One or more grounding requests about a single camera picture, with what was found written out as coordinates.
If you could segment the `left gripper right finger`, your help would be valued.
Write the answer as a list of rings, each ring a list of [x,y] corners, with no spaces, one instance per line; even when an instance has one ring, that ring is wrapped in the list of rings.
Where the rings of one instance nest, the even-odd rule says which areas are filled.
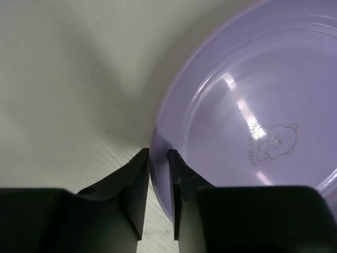
[[[216,187],[168,152],[180,252],[336,252],[336,222],[304,186]]]

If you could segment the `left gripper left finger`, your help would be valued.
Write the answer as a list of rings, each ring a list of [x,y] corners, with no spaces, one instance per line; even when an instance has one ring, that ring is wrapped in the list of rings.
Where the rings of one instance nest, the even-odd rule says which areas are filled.
[[[74,194],[1,189],[1,252],[136,252],[142,239],[149,150]]]

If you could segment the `purple plastic plate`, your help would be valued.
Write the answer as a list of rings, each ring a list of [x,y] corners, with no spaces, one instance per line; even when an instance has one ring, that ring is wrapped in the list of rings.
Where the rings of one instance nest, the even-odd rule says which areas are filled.
[[[215,186],[309,186],[336,213],[336,1],[257,1],[185,63],[150,147],[171,218],[169,149]]]

